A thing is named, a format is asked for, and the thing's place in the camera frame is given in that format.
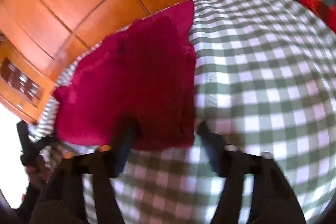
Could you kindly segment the person's left hand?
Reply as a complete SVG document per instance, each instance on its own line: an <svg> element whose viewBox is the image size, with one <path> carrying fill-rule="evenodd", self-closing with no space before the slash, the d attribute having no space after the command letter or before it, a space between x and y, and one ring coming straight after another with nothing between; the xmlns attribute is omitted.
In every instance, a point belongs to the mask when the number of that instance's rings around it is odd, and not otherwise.
<svg viewBox="0 0 336 224"><path fill-rule="evenodd" d="M33 164L26 167L26 173L30 183L39 190L42 190L49 182L52 174L51 169L46 166L42 155L38 155L33 161Z"/></svg>

